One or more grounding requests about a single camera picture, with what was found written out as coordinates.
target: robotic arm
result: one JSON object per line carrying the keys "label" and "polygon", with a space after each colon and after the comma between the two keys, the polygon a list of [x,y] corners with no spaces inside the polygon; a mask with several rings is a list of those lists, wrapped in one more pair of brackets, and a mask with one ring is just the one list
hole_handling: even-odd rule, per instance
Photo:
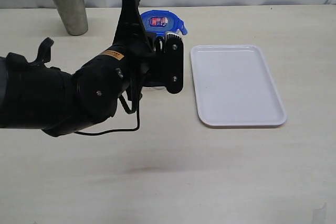
{"label": "robotic arm", "polygon": [[[42,129],[54,137],[135,131],[142,87],[165,86],[169,93],[179,93],[183,87],[182,40],[171,33],[165,38],[147,33],[139,2],[122,0],[112,46],[74,74],[45,66],[51,60],[54,42],[50,38],[40,44],[33,62],[12,52],[0,57],[0,128]],[[136,128],[79,132],[113,117],[118,99],[127,114],[137,113]]]}

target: white table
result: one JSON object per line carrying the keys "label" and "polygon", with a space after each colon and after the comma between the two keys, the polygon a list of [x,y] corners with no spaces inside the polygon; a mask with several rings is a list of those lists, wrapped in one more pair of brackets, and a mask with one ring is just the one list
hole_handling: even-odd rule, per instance
{"label": "white table", "polygon": [[[308,224],[325,202],[326,223],[336,222],[336,6],[169,10],[189,32],[183,91],[146,89],[135,133],[52,138],[0,130],[1,224]],[[49,36],[49,66],[74,72],[110,46],[120,9],[87,13],[89,31],[71,37],[55,10],[0,10],[0,55],[33,60]],[[205,127],[190,65],[190,49],[200,44],[260,47],[287,123]],[[91,130],[134,125],[119,107]]]}

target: metal tumbler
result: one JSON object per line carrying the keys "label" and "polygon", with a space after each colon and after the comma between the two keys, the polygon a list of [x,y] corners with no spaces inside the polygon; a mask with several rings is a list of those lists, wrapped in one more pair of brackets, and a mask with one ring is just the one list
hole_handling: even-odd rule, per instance
{"label": "metal tumbler", "polygon": [[77,36],[88,31],[84,0],[53,1],[68,34]]}

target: white plastic tray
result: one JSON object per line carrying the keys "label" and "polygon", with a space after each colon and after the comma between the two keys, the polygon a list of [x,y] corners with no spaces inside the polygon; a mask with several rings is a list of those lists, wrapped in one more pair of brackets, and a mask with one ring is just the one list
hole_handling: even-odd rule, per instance
{"label": "white plastic tray", "polygon": [[191,62],[198,116],[209,126],[280,126],[287,115],[260,49],[196,46]]}

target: orange warning label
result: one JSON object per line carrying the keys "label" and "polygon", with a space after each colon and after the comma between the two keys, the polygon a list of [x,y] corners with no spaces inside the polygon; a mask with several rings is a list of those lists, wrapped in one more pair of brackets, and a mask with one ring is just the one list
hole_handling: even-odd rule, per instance
{"label": "orange warning label", "polygon": [[122,58],[124,58],[123,54],[121,54],[121,53],[119,53],[117,51],[113,51],[113,50],[105,50],[100,55],[112,56],[112,57],[116,58],[117,60],[121,60]]}

